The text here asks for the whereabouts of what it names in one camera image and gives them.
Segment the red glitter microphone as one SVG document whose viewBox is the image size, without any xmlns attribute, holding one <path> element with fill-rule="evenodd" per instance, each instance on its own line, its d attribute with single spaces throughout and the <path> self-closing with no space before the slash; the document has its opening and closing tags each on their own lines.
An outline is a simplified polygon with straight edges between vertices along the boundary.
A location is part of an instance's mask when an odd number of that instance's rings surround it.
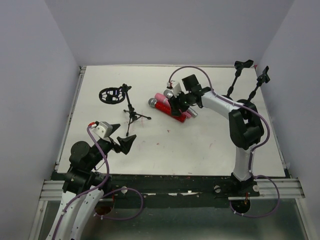
<svg viewBox="0 0 320 240">
<path fill-rule="evenodd" d="M 156 100 L 155 98 L 150 98 L 148 100 L 148 104 L 149 104 L 150 107 L 158 109 L 162 113 L 165 113 L 166 115 L 178 120 L 181 123 L 184 123 L 186 121 L 186 119 L 187 119 L 187 117 L 185 115 L 182 115 L 182 114 L 180 116 L 172 115 L 171 108 L 169 106 L 165 105 L 164 103 Z"/>
</svg>

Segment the black tripod microphone stand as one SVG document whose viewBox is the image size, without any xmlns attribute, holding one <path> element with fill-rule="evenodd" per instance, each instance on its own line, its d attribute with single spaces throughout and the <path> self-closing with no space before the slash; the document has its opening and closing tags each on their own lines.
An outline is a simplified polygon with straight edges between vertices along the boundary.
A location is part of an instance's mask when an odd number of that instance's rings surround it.
<svg viewBox="0 0 320 240">
<path fill-rule="evenodd" d="M 126 131 L 126 136 L 129 136 L 130 126 L 132 123 L 136 122 L 137 120 L 141 118 L 145 118 L 147 120 L 151 120 L 152 118 L 150 116 L 146 116 L 143 114 L 139 114 L 136 112 L 135 108 L 133 107 L 130 98 L 129 98 L 129 90 L 132 88 L 132 86 L 129 86 L 125 83 L 123 83 L 120 87 L 108 87 L 102 89 L 99 94 L 98 98 L 99 100 L 108 105 L 116 105 L 122 103 L 124 100 L 127 100 L 127 109 L 124 109 L 124 113 L 129 114 L 129 121 Z"/>
</svg>

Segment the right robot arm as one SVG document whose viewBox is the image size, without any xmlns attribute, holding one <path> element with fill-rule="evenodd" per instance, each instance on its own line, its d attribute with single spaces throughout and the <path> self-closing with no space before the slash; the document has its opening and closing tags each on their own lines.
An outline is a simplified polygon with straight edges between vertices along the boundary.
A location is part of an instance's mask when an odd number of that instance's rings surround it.
<svg viewBox="0 0 320 240">
<path fill-rule="evenodd" d="M 264 135 L 264 128 L 254 104 L 233 101 L 214 92 L 212 86 L 202 87 L 192 74 L 182 79 L 187 92 L 183 92 L 178 81 L 169 80 L 167 89 L 172 91 L 168 98 L 173 116 L 180 116 L 190 106 L 207 108 L 228 120 L 229 135 L 235 145 L 235 165 L 230 176 L 227 192 L 240 196 L 254 185 L 252 174 L 254 148 Z"/>
</svg>

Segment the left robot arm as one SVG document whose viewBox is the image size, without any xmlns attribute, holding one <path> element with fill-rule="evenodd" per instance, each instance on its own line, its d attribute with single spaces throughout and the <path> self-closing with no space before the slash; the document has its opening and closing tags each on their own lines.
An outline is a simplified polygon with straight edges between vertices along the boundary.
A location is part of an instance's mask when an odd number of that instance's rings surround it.
<svg viewBox="0 0 320 240">
<path fill-rule="evenodd" d="M 105 121 L 90 123 L 86 131 L 93 141 L 74 143 L 70 149 L 68 171 L 64 174 L 64 184 L 58 212 L 47 235 L 48 240 L 76 240 L 88 220 L 89 214 L 108 189 L 110 169 L 108 153 L 127 155 L 136 135 L 125 138 L 111 135 L 120 127 L 119 123 Z"/>
</svg>

